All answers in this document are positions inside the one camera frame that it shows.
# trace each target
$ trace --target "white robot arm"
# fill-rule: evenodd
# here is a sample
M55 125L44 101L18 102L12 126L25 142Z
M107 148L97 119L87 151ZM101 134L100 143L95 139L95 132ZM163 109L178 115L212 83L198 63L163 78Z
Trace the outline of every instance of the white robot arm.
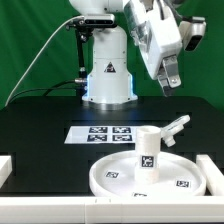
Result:
M172 95L173 90L181 85L177 56L183 45L186 50L194 50L204 36L206 27L203 18L186 19L175 11L175 6L184 0L69 1L83 15L84 24L86 20L89 23L89 19L86 19L89 16L92 18L91 23L97 24L99 21L103 23L103 19L107 18L105 15L109 13L123 12L130 35L135 45L139 46L147 71L153 80L159 81L164 95ZM184 20L180 28L175 17ZM131 75L121 66L126 64L127 41L124 32L121 28L115 28L113 31L101 29L100 32L94 31L93 36L95 67L89 75L88 91L83 100L111 105L136 100L137 96L132 93ZM117 73L116 77L107 77L109 67Z

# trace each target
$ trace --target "black cable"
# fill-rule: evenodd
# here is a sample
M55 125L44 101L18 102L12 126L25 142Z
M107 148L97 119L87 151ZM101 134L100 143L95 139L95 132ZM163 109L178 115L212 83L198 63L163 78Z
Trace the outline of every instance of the black cable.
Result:
M80 34L79 30L75 30L75 35L76 35L76 41L77 41L79 68L85 68L82 41L80 39L81 34Z
M63 82L59 82L58 84L52 86L51 88L49 88L44 94L43 96L47 96L51 91L53 91L54 89L52 88L58 88L60 86L66 85L66 84L70 84L70 83L75 83L74 80L68 80L68 81L63 81Z
M173 4L170 2L170 0L164 0L164 2L170 7L170 9L176 19L180 19L180 20L183 19L183 16L177 12L177 10L173 6Z
M51 90L51 91L53 91L53 90L70 90L70 89L72 89L72 90L76 90L76 88L72 88L72 87L70 87L70 88L37 88L37 89L29 89L29 90L24 90L24 91L21 91L21 92L19 92L19 93L17 93L17 94L15 94L11 99L10 99L10 101L9 101L9 103L11 103L12 101L14 101L18 96L20 96L20 95L22 95L22 94L25 94L25 93L29 93L29 92L35 92L35 91L46 91L46 90Z
M164 15L164 12L163 12L162 3L161 3L160 0L157 0L157 3L158 3L158 6L159 6L159 10L160 10L160 18L161 18L161 20L164 20L165 19L165 15Z

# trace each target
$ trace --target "green screen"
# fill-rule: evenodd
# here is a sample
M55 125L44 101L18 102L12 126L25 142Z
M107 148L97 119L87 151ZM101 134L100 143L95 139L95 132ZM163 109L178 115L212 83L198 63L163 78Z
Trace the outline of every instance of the green screen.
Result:
M206 36L194 52L182 51L178 57L182 86L175 96L198 96L224 111L224 1L186 0L178 11L186 16L206 18ZM0 0L0 107L50 35L78 13L68 0ZM122 14L117 22L127 31ZM92 68L92 40L84 46L88 72ZM128 35L128 70L134 76L139 96L161 96L157 81L146 72L138 47ZM18 91L49 88L78 77L78 58L74 30L63 28L50 42ZM28 95L42 95L43 92ZM54 91L50 95L75 95L74 90Z

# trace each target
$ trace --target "black tabletop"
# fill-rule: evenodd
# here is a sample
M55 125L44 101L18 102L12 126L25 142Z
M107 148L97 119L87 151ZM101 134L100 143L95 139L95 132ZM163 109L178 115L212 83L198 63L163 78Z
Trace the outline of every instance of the black tabletop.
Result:
M0 155L13 172L0 196L88 196L91 165L134 144L64 144L71 126L166 126L182 115L191 121L162 151L195 161L208 154L224 168L224 114L196 97L144 97L132 108L101 111L76 97L24 97L0 111Z

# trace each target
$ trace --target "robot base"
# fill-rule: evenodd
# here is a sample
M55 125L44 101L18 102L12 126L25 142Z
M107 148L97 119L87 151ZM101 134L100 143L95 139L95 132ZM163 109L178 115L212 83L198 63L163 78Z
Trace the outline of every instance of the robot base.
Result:
M131 100L126 103L121 103L121 104L94 103L94 102L83 100L83 106L94 108L97 110L123 110L123 109L127 109L127 108L133 108L133 107L137 106L137 104L138 104L137 99Z

